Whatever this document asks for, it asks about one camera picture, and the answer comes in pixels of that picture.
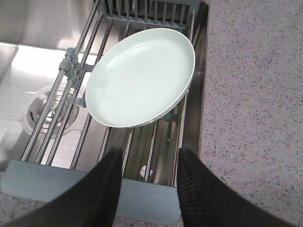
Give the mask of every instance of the gray plastic divider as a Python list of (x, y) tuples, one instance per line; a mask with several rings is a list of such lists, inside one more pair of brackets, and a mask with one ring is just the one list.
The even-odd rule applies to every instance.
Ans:
[[(49, 202), (81, 180), (87, 173), (11, 161), (1, 181), (5, 194)], [(118, 216), (173, 224), (181, 217), (177, 189), (152, 183), (122, 180)]]

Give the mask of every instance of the drain strainer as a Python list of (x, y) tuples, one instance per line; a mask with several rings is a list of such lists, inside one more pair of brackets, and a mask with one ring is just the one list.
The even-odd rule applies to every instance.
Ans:
[[(33, 129), (36, 125), (36, 123), (39, 120), (40, 114), (42, 112), (42, 109), (47, 101), (47, 97), (49, 95), (50, 91), (44, 92), (41, 95), (39, 95), (29, 106), (28, 108), (28, 112), (27, 112), (27, 121), (29, 123), (29, 125), (31, 126), (31, 128)], [(47, 129), (49, 128), (53, 116), (58, 108), (60, 99), (62, 97), (63, 91), (62, 90), (58, 90), (56, 97), (49, 109), (49, 112), (46, 116), (46, 119), (43, 123), (42, 129), (41, 129), (41, 133), (46, 133)], [(64, 113), (66, 112), (67, 106), (69, 104), (69, 99), (71, 97), (71, 94), (68, 94), (68, 98), (66, 99), (66, 102), (63, 106), (62, 112), (58, 118), (57, 124), (55, 126), (55, 129), (53, 131), (53, 133), (57, 133), (59, 130), (59, 127), (61, 126), (62, 120), (64, 118)], [(68, 128), (69, 126), (71, 126), (73, 124), (73, 122), (76, 120), (77, 115), (79, 112), (79, 107), (78, 106), (73, 106), (73, 109), (71, 111), (70, 117), (67, 121), (66, 127)]]

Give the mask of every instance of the stainless steel rod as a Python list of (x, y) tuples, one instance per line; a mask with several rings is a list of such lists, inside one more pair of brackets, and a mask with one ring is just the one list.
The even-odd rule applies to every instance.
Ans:
[[(102, 14), (99, 14), (98, 19), (97, 19), (97, 21), (96, 21), (96, 23), (95, 23), (95, 26), (94, 26), (94, 28), (93, 28), (92, 34), (91, 34), (91, 36), (90, 36), (90, 38), (89, 38), (88, 45), (87, 45), (87, 47), (86, 47), (86, 50), (85, 50), (84, 55), (83, 55), (82, 60), (81, 60), (81, 69), (82, 69), (82, 68), (84, 67), (84, 65), (85, 65), (86, 59), (87, 59), (87, 57), (88, 57), (88, 55), (89, 55), (90, 49), (91, 49), (91, 47), (92, 47), (92, 44), (93, 44), (93, 42), (94, 42), (94, 40), (95, 40), (95, 37), (96, 37), (96, 34), (97, 34), (97, 32), (98, 32), (98, 29), (99, 29), (101, 20), (102, 20)], [(78, 85), (78, 87), (74, 90), (72, 96), (77, 97), (77, 95), (78, 95), (78, 93), (79, 93), (79, 91), (80, 91), (80, 87), (81, 87), (81, 84), (82, 84), (84, 75), (85, 75), (85, 71), (82, 70), (81, 73), (80, 73), (80, 75), (79, 75), (79, 78), (80, 78), (79, 85)], [(72, 108), (73, 108), (73, 104), (69, 103), (69, 104), (68, 104), (68, 107), (67, 107), (67, 110), (66, 110), (66, 113), (65, 113), (65, 115), (64, 115), (64, 118), (63, 118), (63, 120), (62, 120), (61, 126), (60, 126), (60, 128), (59, 128), (59, 131), (58, 131), (58, 133), (57, 133), (57, 135), (56, 135), (56, 138), (55, 138), (55, 140), (54, 140), (54, 142), (53, 142), (53, 146), (52, 146), (52, 149), (51, 149), (51, 151), (50, 151), (50, 154), (48, 155), (48, 158), (47, 158), (47, 161), (46, 161), (46, 165), (51, 165), (52, 162), (53, 162), (53, 158), (54, 158), (55, 153), (56, 153), (56, 151), (57, 151), (57, 149), (58, 149), (58, 146), (59, 146), (61, 137), (62, 137), (63, 132), (64, 132), (64, 130), (65, 130), (65, 127), (66, 127), (66, 124), (67, 124), (67, 122), (68, 122), (68, 119), (69, 119), (69, 117), (70, 117), (70, 115), (71, 115)]]
[(121, 17), (121, 7), (122, 7), (121, 0), (116, 0), (116, 2), (117, 2), (117, 9), (118, 9), (118, 17), (121, 19), (122, 18)]
[(109, 15), (110, 17), (113, 17), (113, 0), (108, 0), (108, 9), (109, 9)]
[(164, 3), (164, 10), (163, 10), (163, 21), (162, 23), (165, 25), (166, 24), (166, 12), (167, 12), (167, 3)]
[(134, 128), (130, 128), (128, 131), (127, 143), (126, 143), (126, 148), (125, 148), (124, 156), (123, 156), (122, 176), (124, 175), (124, 172), (125, 172), (125, 167), (126, 167), (126, 163), (127, 163), (128, 156), (129, 156), (129, 150), (130, 150), (131, 144), (132, 144), (133, 133), (134, 133)]
[[(192, 42), (193, 39), (193, 32), (194, 32), (194, 23), (195, 23), (195, 11), (192, 12), (192, 18), (191, 18), (191, 25), (190, 25), (190, 31), (189, 31), (189, 40)], [(174, 147), (174, 157), (172, 162), (172, 172), (170, 175), (170, 186), (177, 186), (177, 165), (178, 165), (178, 155), (179, 155), (179, 149), (183, 146), (183, 136), (184, 136), (184, 125), (185, 125), (185, 115), (186, 115), (186, 107), (187, 107), (187, 97), (188, 93), (185, 95), (185, 97), (182, 99), (178, 110), (180, 116), (177, 124), (177, 135), (176, 135), (176, 145)]]
[[(105, 34), (104, 34), (104, 37), (103, 37), (103, 40), (102, 40), (102, 43), (101, 43), (101, 46), (100, 46), (100, 49), (99, 49), (99, 52), (97, 54), (95, 65), (98, 63), (98, 61), (102, 57), (102, 54), (104, 52), (104, 49), (105, 49), (110, 31), (111, 31), (111, 28), (112, 28), (112, 23), (110, 23), (107, 26), (107, 29), (105, 31)], [(79, 160), (80, 153), (81, 153), (81, 150), (82, 150), (82, 147), (83, 147), (83, 144), (84, 144), (84, 140), (86, 138), (87, 132), (89, 131), (89, 125), (90, 125), (91, 119), (92, 119), (92, 117), (91, 117), (90, 113), (88, 113), (87, 117), (86, 117), (86, 120), (85, 120), (85, 123), (84, 123), (84, 126), (83, 126), (83, 129), (82, 129), (82, 132), (81, 132), (81, 135), (80, 135), (80, 138), (79, 138), (79, 141), (78, 141), (78, 144), (77, 144), (77, 147), (76, 147), (76, 151), (75, 151), (74, 156), (73, 156), (72, 161), (71, 161), (71, 168), (72, 167), (75, 168), (76, 165), (77, 165), (77, 162)]]
[(111, 130), (112, 130), (111, 127), (106, 127), (105, 134), (104, 134), (104, 137), (103, 137), (102, 146), (101, 146), (101, 150), (100, 150), (100, 154), (99, 154), (99, 158), (98, 158), (98, 162), (99, 162), (99, 161), (102, 159), (102, 157), (104, 156), (104, 153), (105, 153), (106, 148), (107, 148), (107, 142), (108, 142), (108, 139), (109, 139)]
[[(139, 141), (141, 140), (142, 132), (143, 132), (143, 127), (140, 127)], [(140, 162), (139, 162), (137, 172), (136, 172), (136, 175), (135, 175), (135, 180), (138, 180), (139, 174), (140, 174), (140, 171), (141, 171), (143, 155), (144, 155), (144, 150), (145, 150), (145, 145), (146, 145), (146, 137), (147, 137), (147, 132), (145, 132), (145, 134), (144, 134), (143, 146), (142, 146), (142, 149), (141, 149), (141, 157), (140, 157)]]
[(40, 147), (39, 152), (37, 154), (37, 157), (35, 159), (35, 163), (41, 163), (41, 161), (42, 161), (42, 158), (43, 158), (43, 155), (44, 155), (44, 153), (46, 151), (46, 148), (47, 148), (47, 145), (49, 143), (49, 140), (52, 137), (53, 130), (56, 127), (56, 124), (58, 122), (58, 119), (60, 117), (62, 109), (63, 109), (63, 107), (65, 105), (66, 99), (68, 97), (68, 94), (69, 94), (69, 92), (71, 90), (72, 84), (73, 84), (73, 81), (72, 80), (68, 80), (68, 82), (67, 82), (67, 84), (66, 84), (66, 86), (64, 88), (63, 94), (61, 96), (61, 99), (59, 101), (59, 104), (57, 106), (56, 112), (55, 112), (55, 114), (54, 114), (54, 116), (52, 118), (51, 124), (50, 124), (49, 128), (47, 129), (47, 133), (46, 133), (46, 135), (45, 135), (45, 137), (44, 137), (44, 139), (42, 141), (41, 147)]
[(125, 39), (128, 36), (128, 32), (129, 32), (129, 23), (127, 23), (127, 25), (126, 25), (126, 29), (124, 31), (123, 39)]
[(170, 145), (171, 127), (172, 127), (172, 122), (168, 122), (166, 142), (165, 142), (167, 150), (169, 149), (169, 145)]
[(95, 4), (94, 4), (94, 6), (93, 6), (93, 8), (91, 9), (91, 12), (90, 12), (90, 14), (89, 14), (89, 18), (88, 18), (88, 20), (86, 21), (86, 24), (85, 24), (85, 26), (84, 26), (83, 32), (82, 32), (82, 34), (81, 34), (81, 36), (80, 36), (80, 39), (79, 39), (79, 41), (78, 41), (78, 44), (77, 44), (77, 46), (76, 46), (76, 48), (75, 48), (76, 55), (78, 55), (78, 54), (80, 53), (80, 50), (81, 50), (82, 45), (83, 45), (83, 43), (84, 43), (85, 37), (86, 37), (86, 35), (87, 35), (88, 31), (89, 31), (91, 22), (93, 21), (93, 18), (94, 18), (94, 16), (95, 16), (96, 11), (97, 11), (99, 2), (100, 2), (100, 0), (96, 0), (96, 1), (95, 1)]
[(195, 23), (195, 14), (196, 12), (193, 10), (190, 24), (190, 32), (189, 32), (189, 40), (193, 42), (193, 32), (194, 32), (194, 23)]
[(154, 23), (156, 24), (158, 21), (158, 1), (155, 1), (155, 17), (154, 17)]
[(134, 0), (134, 19), (138, 21), (138, 0)]
[(126, 9), (126, 19), (129, 20), (129, 13), (130, 13), (129, 0), (125, 0), (125, 9)]
[(173, 8), (172, 8), (172, 14), (171, 14), (171, 22), (170, 22), (170, 25), (174, 25), (174, 22), (175, 22), (175, 15), (176, 15), (176, 4), (173, 5)]
[(150, 147), (150, 152), (148, 154), (147, 166), (146, 166), (145, 175), (144, 175), (145, 182), (148, 182), (148, 179), (150, 176), (152, 152), (153, 152), (153, 147), (155, 146), (155, 141), (156, 141), (155, 139), (156, 139), (156, 132), (157, 132), (158, 124), (159, 124), (159, 121), (156, 121), (153, 123), (152, 136), (151, 136), (151, 147)]
[(159, 140), (158, 140), (158, 145), (157, 145), (157, 149), (156, 149), (156, 153), (155, 153), (155, 161), (152, 164), (152, 169), (155, 171), (155, 173), (152, 175), (152, 178), (150, 179), (151, 182), (153, 182), (154, 179), (155, 179), (156, 170), (157, 170), (157, 166), (158, 166), (158, 162), (159, 162), (159, 158), (160, 158), (160, 148), (161, 148), (162, 134), (163, 134), (163, 131), (161, 131), (161, 133), (160, 133)]
[(147, 23), (147, 15), (148, 15), (148, 1), (144, 1), (144, 21)]
[[(89, 128), (89, 125), (90, 125), (90, 122), (91, 122), (91, 115), (89, 115), (89, 117), (86, 118), (83, 127), (86, 128), (86, 129), (88, 129), (88, 128)], [(79, 139), (79, 140), (81, 140), (82, 143), (81, 143), (81, 144), (78, 143), (78, 145), (77, 145), (75, 154), (74, 154), (74, 156), (73, 156), (73, 158), (72, 158), (72, 161), (71, 161), (70, 169), (76, 169), (76, 165), (77, 165), (78, 160), (79, 160), (79, 157), (80, 157), (81, 149), (82, 149), (82, 147), (83, 147), (83, 144), (84, 144), (84, 140), (85, 140), (86, 134), (87, 134), (87, 131), (86, 131), (85, 133), (81, 133), (81, 135), (80, 135), (80, 139)]]
[(184, 20), (184, 15), (185, 15), (185, 5), (182, 5), (182, 9), (181, 9), (181, 16), (180, 16), (180, 23), (179, 26), (181, 27), (183, 24), (183, 20)]
[[(80, 39), (79, 39), (79, 41), (77, 43), (77, 46), (75, 48), (76, 55), (79, 54), (80, 49), (82, 48), (84, 39), (85, 39), (85, 37), (87, 35), (87, 32), (89, 31), (89, 27), (90, 27), (91, 22), (92, 22), (92, 20), (94, 18), (94, 15), (95, 15), (95, 13), (97, 11), (98, 4), (99, 4), (99, 0), (96, 0), (95, 4), (94, 4), (94, 6), (93, 6), (93, 8), (92, 8), (92, 10), (91, 10), (91, 12), (89, 14), (89, 18), (88, 18), (88, 20), (87, 20), (87, 22), (86, 22), (86, 24), (84, 26), (84, 29), (83, 29), (83, 31), (81, 33)], [(22, 161), (28, 161), (30, 153), (31, 153), (31, 151), (32, 151), (32, 149), (33, 149), (33, 147), (35, 145), (35, 142), (36, 142), (36, 140), (38, 138), (40, 130), (41, 130), (41, 128), (43, 126), (43, 123), (45, 121), (45, 118), (46, 118), (46, 116), (48, 114), (49, 108), (51, 107), (51, 105), (53, 103), (53, 100), (54, 100), (54, 98), (55, 98), (55, 96), (57, 94), (57, 91), (59, 89), (59, 86), (60, 86), (60, 84), (62, 82), (64, 73), (65, 73), (64, 70), (60, 70), (59, 73), (58, 73), (58, 76), (57, 76), (57, 78), (56, 78), (56, 80), (55, 80), (55, 82), (53, 84), (53, 87), (52, 87), (52, 89), (50, 91), (50, 94), (49, 94), (49, 96), (47, 98), (47, 101), (46, 101), (46, 103), (45, 103), (45, 105), (43, 107), (43, 110), (42, 110), (41, 114), (40, 114), (39, 120), (38, 120), (37, 124), (35, 125), (35, 128), (34, 128), (32, 134), (31, 134), (31, 137), (30, 137), (28, 143), (27, 143), (27, 147), (26, 147), (26, 149), (25, 149), (25, 151), (24, 151), (24, 153), (22, 155), (22, 158), (21, 158)]]

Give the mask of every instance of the granite countertop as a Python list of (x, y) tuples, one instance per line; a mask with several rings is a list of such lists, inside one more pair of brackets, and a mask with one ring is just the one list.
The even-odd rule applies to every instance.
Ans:
[[(298, 226), (302, 22), (300, 0), (211, 1), (200, 151), (206, 166), (238, 194)], [(0, 192), (0, 223), (42, 205)], [(117, 218), (114, 226), (163, 225)]]

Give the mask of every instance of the sink basin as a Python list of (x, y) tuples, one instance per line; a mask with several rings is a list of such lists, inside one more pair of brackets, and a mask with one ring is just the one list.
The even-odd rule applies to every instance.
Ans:
[[(21, 160), (30, 135), (46, 102), (58, 74), (58, 67), (68, 47), (75, 47), (94, 2), (91, 0), (11, 0), (0, 2), (0, 171), (5, 171), (10, 160)], [(187, 97), (183, 146), (199, 152), (200, 119), (202, 111), (203, 76), (205, 71), (206, 27), (208, 6), (200, 3), (196, 13), (193, 45), (196, 52), (196, 69)], [(101, 22), (96, 39), (86, 61), (94, 64), (103, 40), (108, 20)], [(92, 28), (84, 41), (87, 45)], [(130, 26), (128, 35), (140, 28)], [(123, 39), (125, 27), (113, 24), (103, 54)], [(78, 97), (82, 97), (89, 73), (85, 74)], [(47, 128), (67, 84), (63, 79), (55, 101), (47, 113), (46, 121), (29, 156), (34, 162)], [(67, 108), (68, 96), (63, 110)], [(88, 111), (74, 106), (57, 149), (52, 166), (70, 168)], [(61, 125), (60, 115), (41, 164), (45, 164), (54, 138)], [(150, 140), (153, 124), (136, 128), (128, 139), (129, 129), (112, 128), (105, 149), (111, 146), (128, 146), (124, 178), (144, 181), (144, 171), (149, 163), (150, 183), (170, 185), (169, 175), (173, 166), (177, 124), (160, 120), (154, 135), (153, 155)], [(98, 162), (106, 126), (91, 120), (76, 169), (89, 171)]]

